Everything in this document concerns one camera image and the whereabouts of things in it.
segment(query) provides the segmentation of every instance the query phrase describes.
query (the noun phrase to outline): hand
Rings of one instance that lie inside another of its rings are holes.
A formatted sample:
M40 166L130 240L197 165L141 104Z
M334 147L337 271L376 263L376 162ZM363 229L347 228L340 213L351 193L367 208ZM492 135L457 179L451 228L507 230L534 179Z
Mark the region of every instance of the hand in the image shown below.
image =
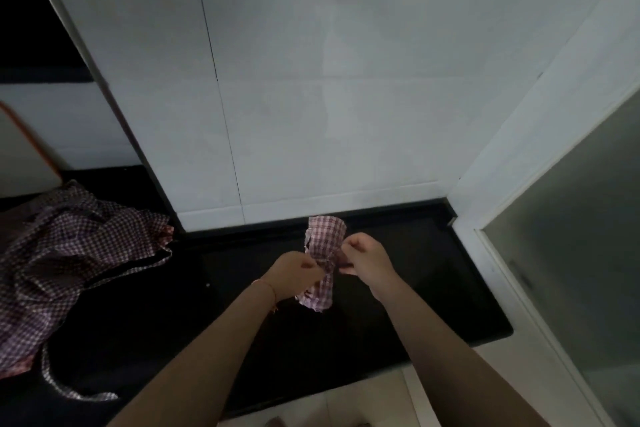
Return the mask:
M306 291L324 277L324 270L309 255L287 252L273 262L262 280L273 287L276 302Z
M369 286L373 296L380 300L382 291L401 280L381 243L366 233L346 237L341 247L353 267L339 268L340 273L357 275Z

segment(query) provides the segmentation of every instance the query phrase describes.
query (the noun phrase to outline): glass panel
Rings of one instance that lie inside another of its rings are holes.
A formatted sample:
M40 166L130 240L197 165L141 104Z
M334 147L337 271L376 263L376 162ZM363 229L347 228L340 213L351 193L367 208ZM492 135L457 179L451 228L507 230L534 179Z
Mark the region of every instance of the glass panel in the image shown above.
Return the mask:
M615 422L640 425L640 92L484 231Z

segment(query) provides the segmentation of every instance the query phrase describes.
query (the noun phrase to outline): orange edge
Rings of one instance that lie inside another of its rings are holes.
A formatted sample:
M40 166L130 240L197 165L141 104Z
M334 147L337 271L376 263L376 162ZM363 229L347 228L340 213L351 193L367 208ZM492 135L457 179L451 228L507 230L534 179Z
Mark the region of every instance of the orange edge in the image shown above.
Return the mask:
M26 126L20 121L20 118L18 117L18 115L16 115L13 112L13 110L9 108L9 106L6 103L4 103L4 101L2 100L0 100L0 110L2 110L11 119L11 121L18 128L18 130L22 132L22 135L24 135L24 137L29 141L29 144L31 144L31 146L34 149L36 149L36 152L40 154L45 164L47 164L51 168L51 170L54 172L54 174L60 178L60 184L62 184L62 176L60 175L60 172L58 172L58 168L56 167L56 165L51 160L51 157L49 157L42 150L42 148L40 148L36 140L29 133L29 129L27 129Z

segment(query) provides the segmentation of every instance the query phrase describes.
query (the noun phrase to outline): white door frame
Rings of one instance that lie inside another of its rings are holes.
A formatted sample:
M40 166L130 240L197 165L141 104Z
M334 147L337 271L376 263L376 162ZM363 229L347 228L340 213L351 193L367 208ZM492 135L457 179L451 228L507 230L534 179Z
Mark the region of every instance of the white door frame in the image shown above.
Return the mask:
M614 424L482 229L638 87L640 0L601 0L448 196L515 331L478 352L551 425Z

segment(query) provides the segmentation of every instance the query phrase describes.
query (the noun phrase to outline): person's left hand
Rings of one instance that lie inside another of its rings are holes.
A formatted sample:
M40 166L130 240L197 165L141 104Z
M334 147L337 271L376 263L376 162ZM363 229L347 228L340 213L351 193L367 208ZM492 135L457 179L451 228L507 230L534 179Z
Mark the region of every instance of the person's left hand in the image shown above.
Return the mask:
M302 252L287 252L278 257L262 280L273 287L276 302L306 291L324 277L324 270Z

